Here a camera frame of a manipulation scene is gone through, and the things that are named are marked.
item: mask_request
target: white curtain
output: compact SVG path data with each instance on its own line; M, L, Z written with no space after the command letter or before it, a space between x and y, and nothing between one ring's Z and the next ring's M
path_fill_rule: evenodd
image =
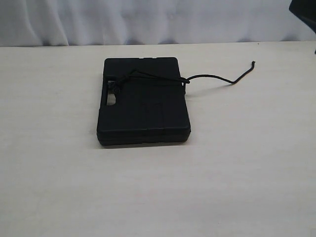
M315 40L291 0L1 0L0 46Z

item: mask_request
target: black string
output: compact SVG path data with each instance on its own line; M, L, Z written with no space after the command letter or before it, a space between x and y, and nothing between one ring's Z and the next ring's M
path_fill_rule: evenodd
M142 78L142 79L160 79L160 80L172 80L172 81L178 81L181 82L183 84L189 84L190 80L195 79L195 78L215 78L215 79L219 79L219 80L223 80L225 82L228 82L230 84L236 84L238 83L242 78L244 78L248 73L252 72L252 70L255 68L255 61L253 61L251 63L251 68L246 71L245 73L243 73L239 78L237 78L236 80L232 81L232 80L228 80L216 75L209 75L209 74L201 74L201 75L195 75L192 77L189 77L187 79L180 77L180 78L167 78L167 77L161 77L161 76L157 76L157 75L153 75L150 73L146 73L146 72L142 72L139 71L137 69L134 69L133 71L131 71L128 75L123 76L121 78L117 78L117 77L111 77L109 76L109 78L115 78L113 81L109 82L109 90L111 92L113 92L114 94L119 93L120 91L120 87L126 83L128 80L130 79L137 79L137 78Z

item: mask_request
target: white table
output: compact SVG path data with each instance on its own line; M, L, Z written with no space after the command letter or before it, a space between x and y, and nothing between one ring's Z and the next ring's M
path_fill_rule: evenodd
M0 48L1 237L316 236L315 42ZM103 149L107 57L179 60L187 143Z

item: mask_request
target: black case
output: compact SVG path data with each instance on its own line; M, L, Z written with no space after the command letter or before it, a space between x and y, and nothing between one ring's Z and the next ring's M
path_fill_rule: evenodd
M132 78L107 105L109 81L133 70L164 78L180 78L176 58L108 58L104 62L103 87L97 136L101 145L185 142L191 125L185 86L179 81Z

